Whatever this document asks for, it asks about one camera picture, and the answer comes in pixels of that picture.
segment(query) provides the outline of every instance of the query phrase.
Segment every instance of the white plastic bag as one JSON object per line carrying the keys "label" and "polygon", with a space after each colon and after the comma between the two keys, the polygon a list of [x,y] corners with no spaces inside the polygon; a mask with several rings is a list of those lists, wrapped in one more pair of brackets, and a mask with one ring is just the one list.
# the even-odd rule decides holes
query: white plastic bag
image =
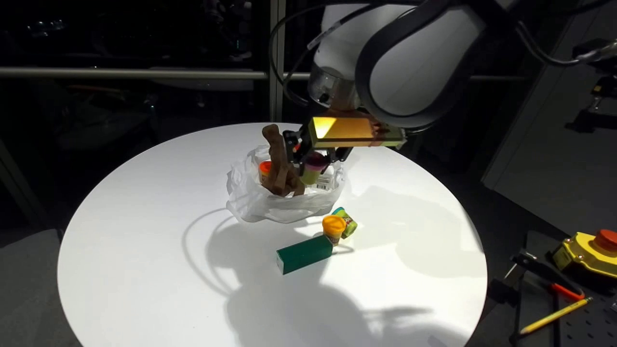
{"label": "white plastic bag", "polygon": [[236,218],[246,222],[271,219],[291,223],[322,212],[327,214],[341,195],[344,185],[342,164],[335,162],[322,177],[327,184],[307,186],[300,196],[281,197],[264,188],[259,180],[259,164],[270,160],[268,146],[259,146],[247,157],[235,162],[228,174],[227,190],[230,194],[228,209]]}

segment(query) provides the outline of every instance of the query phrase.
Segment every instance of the green box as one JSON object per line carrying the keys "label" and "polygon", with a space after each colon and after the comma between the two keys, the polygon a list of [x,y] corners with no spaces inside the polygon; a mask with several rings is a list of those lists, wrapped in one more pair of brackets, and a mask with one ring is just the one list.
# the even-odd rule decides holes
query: green box
{"label": "green box", "polygon": [[285,275],[330,257],[332,248],[326,235],[320,235],[276,251],[276,265]]}

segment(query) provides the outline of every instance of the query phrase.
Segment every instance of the horizontal metal bar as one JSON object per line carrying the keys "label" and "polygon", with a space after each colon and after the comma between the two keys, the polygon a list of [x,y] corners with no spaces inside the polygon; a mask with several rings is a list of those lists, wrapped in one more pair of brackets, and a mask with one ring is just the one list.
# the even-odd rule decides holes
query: horizontal metal bar
{"label": "horizontal metal bar", "polygon": [[[308,80],[308,72],[296,72],[292,80]],[[97,69],[81,67],[0,67],[0,78],[119,78],[131,80],[266,80],[263,71],[199,69]],[[524,76],[474,75],[471,81],[520,82]]]}

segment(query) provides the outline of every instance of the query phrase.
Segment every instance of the gray floor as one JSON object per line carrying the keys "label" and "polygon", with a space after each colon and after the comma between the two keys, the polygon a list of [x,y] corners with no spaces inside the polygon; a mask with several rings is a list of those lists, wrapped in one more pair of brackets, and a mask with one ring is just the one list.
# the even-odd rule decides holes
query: gray floor
{"label": "gray floor", "polygon": [[[457,175],[436,175],[458,198],[478,230],[489,279],[502,277],[509,257],[522,247],[528,230],[556,238],[563,234],[512,203]],[[22,238],[0,248],[0,347],[80,346],[58,297],[56,264],[59,242],[54,230]],[[470,347],[509,346],[515,311],[498,306],[471,337]]]}

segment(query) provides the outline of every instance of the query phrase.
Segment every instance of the pencil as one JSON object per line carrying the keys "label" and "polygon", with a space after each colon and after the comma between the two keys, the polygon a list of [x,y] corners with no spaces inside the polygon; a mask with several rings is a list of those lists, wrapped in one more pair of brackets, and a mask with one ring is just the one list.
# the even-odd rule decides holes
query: pencil
{"label": "pencil", "polygon": [[535,323],[529,324],[528,326],[526,326],[525,328],[521,329],[520,334],[521,335],[525,335],[525,334],[529,334],[532,332],[535,332],[536,330],[542,328],[543,326],[553,322],[554,320],[557,320],[565,315],[567,315],[568,313],[574,311],[575,309],[578,309],[580,307],[585,306],[589,301],[592,301],[593,298],[589,297],[587,299],[583,299],[580,301],[576,301],[574,304],[568,306],[568,307],[564,307],[563,309],[560,309],[559,311],[550,314],[544,318],[542,318],[541,320],[538,320]]}

